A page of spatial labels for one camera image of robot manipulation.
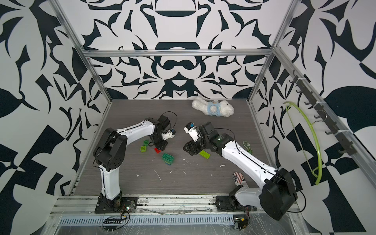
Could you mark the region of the lime long lego brick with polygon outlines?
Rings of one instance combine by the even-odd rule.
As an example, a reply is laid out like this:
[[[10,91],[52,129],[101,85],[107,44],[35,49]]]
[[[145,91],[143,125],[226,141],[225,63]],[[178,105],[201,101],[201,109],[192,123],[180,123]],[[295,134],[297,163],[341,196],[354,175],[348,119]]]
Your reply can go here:
[[[211,156],[208,152],[206,152],[204,150],[200,151],[199,155],[202,156],[202,157],[204,157],[205,159],[209,159],[210,156]]]

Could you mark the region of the dark green long lego brick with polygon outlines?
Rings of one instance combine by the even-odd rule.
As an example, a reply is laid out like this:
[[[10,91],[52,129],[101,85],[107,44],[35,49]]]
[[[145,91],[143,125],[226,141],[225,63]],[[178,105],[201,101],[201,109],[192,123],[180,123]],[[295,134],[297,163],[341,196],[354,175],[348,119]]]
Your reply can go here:
[[[168,162],[168,163],[173,164],[174,157],[171,156],[171,155],[169,155],[169,154],[167,154],[167,153],[164,153],[164,154],[162,155],[162,160],[163,160],[164,162]]]

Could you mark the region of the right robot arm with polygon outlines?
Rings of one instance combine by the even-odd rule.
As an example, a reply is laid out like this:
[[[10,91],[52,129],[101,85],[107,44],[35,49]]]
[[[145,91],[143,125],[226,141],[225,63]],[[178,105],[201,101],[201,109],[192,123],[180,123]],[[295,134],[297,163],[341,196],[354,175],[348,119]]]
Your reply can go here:
[[[251,189],[237,179],[237,186],[229,194],[229,204],[240,207],[260,207],[271,218],[280,220],[298,196],[291,174],[284,168],[279,170],[269,166],[243,149],[234,136],[219,134],[210,122],[195,126],[189,122],[184,127],[191,141],[183,149],[191,156],[203,150],[217,153],[224,159],[237,165],[257,184],[258,189]]]

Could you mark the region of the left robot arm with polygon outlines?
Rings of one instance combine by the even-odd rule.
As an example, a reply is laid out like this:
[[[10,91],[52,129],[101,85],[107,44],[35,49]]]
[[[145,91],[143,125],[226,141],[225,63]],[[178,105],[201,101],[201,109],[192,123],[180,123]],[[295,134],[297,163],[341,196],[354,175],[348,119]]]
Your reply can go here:
[[[158,119],[149,117],[121,129],[106,129],[93,152],[95,163],[101,172],[101,196],[110,202],[121,198],[119,168],[129,144],[150,137],[154,146],[163,151],[168,145],[167,140],[174,138],[175,134],[174,126],[165,115]]]

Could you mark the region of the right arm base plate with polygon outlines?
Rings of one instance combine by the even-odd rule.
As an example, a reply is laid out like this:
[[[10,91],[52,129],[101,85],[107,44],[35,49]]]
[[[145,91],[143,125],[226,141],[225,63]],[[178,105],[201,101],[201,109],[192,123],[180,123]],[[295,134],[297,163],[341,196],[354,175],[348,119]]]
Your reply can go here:
[[[240,205],[234,196],[217,196],[215,206],[219,211],[257,211],[257,207]]]

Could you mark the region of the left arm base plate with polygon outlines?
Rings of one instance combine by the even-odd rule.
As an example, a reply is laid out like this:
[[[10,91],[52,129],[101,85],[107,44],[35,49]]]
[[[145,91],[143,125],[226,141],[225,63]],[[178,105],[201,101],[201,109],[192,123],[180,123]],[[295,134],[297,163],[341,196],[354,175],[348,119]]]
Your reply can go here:
[[[95,213],[121,213],[124,210],[128,211],[131,208],[136,208],[137,201],[138,197],[122,197],[122,194],[119,194],[114,199],[110,200],[101,193],[98,197]]]

